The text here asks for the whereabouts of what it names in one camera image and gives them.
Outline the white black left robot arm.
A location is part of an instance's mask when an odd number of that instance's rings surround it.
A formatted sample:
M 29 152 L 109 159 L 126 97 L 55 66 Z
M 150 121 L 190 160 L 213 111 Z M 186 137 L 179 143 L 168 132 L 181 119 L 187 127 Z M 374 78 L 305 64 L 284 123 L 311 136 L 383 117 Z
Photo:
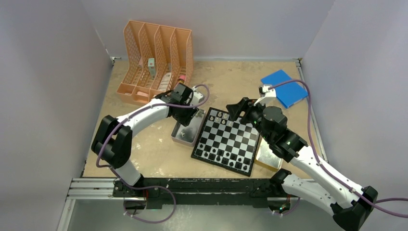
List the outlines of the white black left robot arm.
M 130 196 L 141 195 L 146 186 L 143 175 L 130 160 L 133 138 L 168 117 L 188 126 L 210 95 L 208 86 L 201 86 L 206 89 L 206 95 L 197 91 L 200 85 L 189 88 L 179 83 L 174 89 L 155 95 L 133 112 L 118 117 L 105 116 L 90 147 L 97 155 L 96 167 L 110 169 L 125 184 L 125 191 Z

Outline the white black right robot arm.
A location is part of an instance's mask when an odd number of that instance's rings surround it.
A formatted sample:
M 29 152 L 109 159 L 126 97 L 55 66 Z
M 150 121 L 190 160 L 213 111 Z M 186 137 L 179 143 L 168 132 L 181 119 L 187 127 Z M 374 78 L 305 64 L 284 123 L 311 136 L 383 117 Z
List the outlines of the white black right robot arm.
M 278 171 L 271 178 L 274 195 L 284 193 L 301 197 L 329 213 L 346 231 L 358 231 L 373 211 L 378 192 L 363 187 L 345 177 L 330 164 L 314 155 L 313 149 L 298 134 L 287 127 L 287 117 L 276 106 L 265 106 L 255 100 L 242 98 L 226 106 L 232 120 L 244 113 L 240 123 L 250 123 L 269 145 L 270 150 L 285 162 L 301 169 L 314 181 L 302 183 L 288 170 Z

